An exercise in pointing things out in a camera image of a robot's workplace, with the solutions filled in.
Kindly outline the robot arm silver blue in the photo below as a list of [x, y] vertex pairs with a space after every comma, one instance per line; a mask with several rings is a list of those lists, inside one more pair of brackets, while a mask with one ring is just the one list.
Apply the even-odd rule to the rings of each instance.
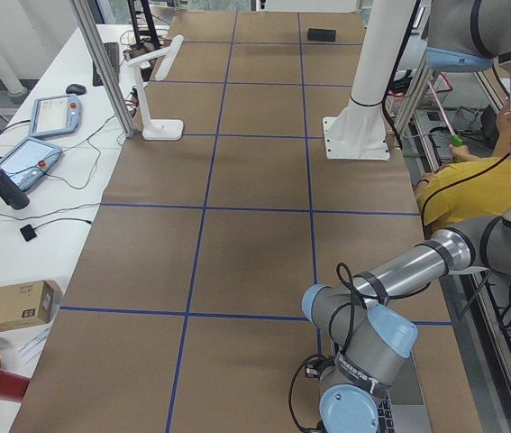
[[[472, 72], [498, 64], [511, 80], [511, 1], [435, 1], [429, 25], [430, 69]], [[415, 197], [427, 240], [368, 272], [339, 263], [338, 286], [306, 291], [306, 318], [338, 348], [332, 357], [307, 360], [319, 376], [320, 431], [379, 430], [379, 404], [418, 336], [392, 301], [475, 267], [511, 275], [511, 86], [498, 130], [492, 157], [457, 156], [420, 180]]]

